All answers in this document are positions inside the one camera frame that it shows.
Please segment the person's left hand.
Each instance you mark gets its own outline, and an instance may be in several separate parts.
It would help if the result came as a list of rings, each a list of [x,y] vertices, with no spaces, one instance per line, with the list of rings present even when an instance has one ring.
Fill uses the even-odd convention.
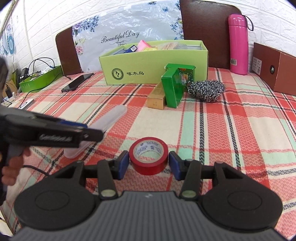
[[[13,186],[24,164],[24,156],[30,156],[30,148],[25,148],[21,156],[12,157],[7,166],[2,168],[1,181],[4,185]]]

